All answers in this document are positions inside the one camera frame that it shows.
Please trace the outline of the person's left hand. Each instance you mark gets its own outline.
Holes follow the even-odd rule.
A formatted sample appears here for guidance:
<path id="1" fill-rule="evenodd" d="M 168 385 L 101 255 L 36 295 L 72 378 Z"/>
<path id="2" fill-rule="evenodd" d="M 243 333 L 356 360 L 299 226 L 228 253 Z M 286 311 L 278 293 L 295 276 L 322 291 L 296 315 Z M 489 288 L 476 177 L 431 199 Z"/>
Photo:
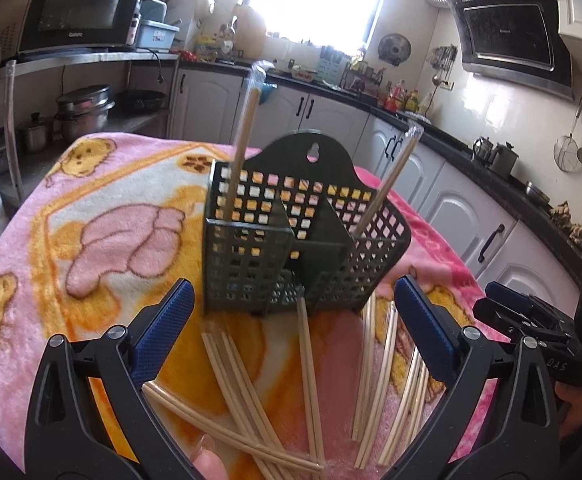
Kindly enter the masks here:
<path id="1" fill-rule="evenodd" d="M 209 434 L 203 434 L 190 454 L 193 466 L 206 480 L 228 480 L 228 472 L 215 453 L 215 443 Z"/>

